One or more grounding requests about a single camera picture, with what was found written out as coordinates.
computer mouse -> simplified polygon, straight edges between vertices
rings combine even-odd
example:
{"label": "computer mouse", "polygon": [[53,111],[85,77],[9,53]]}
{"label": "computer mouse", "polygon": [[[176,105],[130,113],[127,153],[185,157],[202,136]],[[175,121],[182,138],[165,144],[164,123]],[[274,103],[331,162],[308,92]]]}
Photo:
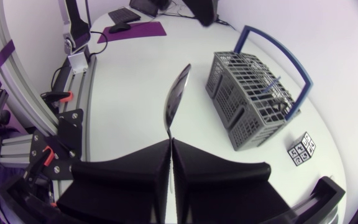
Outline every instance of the computer mouse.
{"label": "computer mouse", "polygon": [[131,29],[131,26],[129,24],[126,24],[125,22],[120,22],[109,29],[109,34],[115,34],[117,32],[122,32],[129,29]]}

spoon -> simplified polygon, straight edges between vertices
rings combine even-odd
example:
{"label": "spoon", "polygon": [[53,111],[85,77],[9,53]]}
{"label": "spoon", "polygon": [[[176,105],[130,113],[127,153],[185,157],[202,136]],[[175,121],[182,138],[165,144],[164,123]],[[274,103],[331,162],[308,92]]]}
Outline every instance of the spoon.
{"label": "spoon", "polygon": [[185,69],[179,74],[177,79],[173,82],[171,89],[168,92],[167,99],[165,101],[165,108],[164,108],[164,124],[165,130],[167,131],[169,141],[170,141],[170,150],[171,150],[171,163],[170,163],[170,178],[169,178],[169,186],[171,194],[173,193],[173,186],[172,186],[172,170],[173,170],[173,162],[172,162],[172,135],[170,131],[170,127],[177,113],[181,97],[183,95],[183,91],[185,90],[187,84],[187,78],[191,69],[191,65],[188,64]]}

laptop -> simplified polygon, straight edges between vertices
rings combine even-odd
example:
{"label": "laptop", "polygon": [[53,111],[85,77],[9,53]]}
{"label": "laptop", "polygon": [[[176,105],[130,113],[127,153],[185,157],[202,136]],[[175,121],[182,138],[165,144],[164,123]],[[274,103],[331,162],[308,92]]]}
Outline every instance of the laptop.
{"label": "laptop", "polygon": [[151,17],[158,14],[158,7],[148,0],[131,0],[129,6]]}

dishwasher cutlery basket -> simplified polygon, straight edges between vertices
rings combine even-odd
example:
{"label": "dishwasher cutlery basket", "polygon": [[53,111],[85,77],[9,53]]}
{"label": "dishwasher cutlery basket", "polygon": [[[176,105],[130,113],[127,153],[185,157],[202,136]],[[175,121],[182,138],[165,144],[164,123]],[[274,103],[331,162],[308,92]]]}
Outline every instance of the dishwasher cutlery basket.
{"label": "dishwasher cutlery basket", "polygon": [[[265,37],[294,64],[306,85],[298,99],[279,82],[256,56],[241,53],[250,32]],[[216,52],[206,91],[228,130],[234,150],[256,147],[278,133],[300,112],[313,85],[301,63],[273,37],[245,26],[233,52]]]}

white table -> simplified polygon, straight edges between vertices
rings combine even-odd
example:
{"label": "white table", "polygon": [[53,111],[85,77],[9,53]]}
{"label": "white table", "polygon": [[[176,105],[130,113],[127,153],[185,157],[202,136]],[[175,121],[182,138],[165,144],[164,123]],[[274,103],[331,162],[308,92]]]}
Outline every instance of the white table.
{"label": "white table", "polygon": [[[151,18],[139,13],[142,22]],[[167,139],[163,124],[166,95],[175,77],[192,64],[188,85],[172,124],[172,135],[194,147],[229,161],[266,162],[272,167],[269,182],[289,206],[309,196],[317,180],[332,176],[346,190],[341,158],[325,123],[309,100],[301,106],[301,114],[276,136],[260,147],[236,152],[216,112],[205,84],[214,52],[230,51],[239,32],[214,24],[202,27],[198,21],[160,16],[167,36],[118,40],[108,43],[98,55],[91,99],[91,161],[107,161],[125,156]],[[113,22],[105,14],[92,26],[102,31]],[[91,52],[98,52],[98,34],[92,34]],[[281,83],[294,98],[300,87],[275,61],[251,41],[243,52],[258,56],[270,70],[281,76]],[[305,131],[316,143],[313,157],[295,166],[287,147]],[[339,203],[339,222],[343,222],[346,195]],[[175,196],[168,193],[167,223],[177,222]]]}

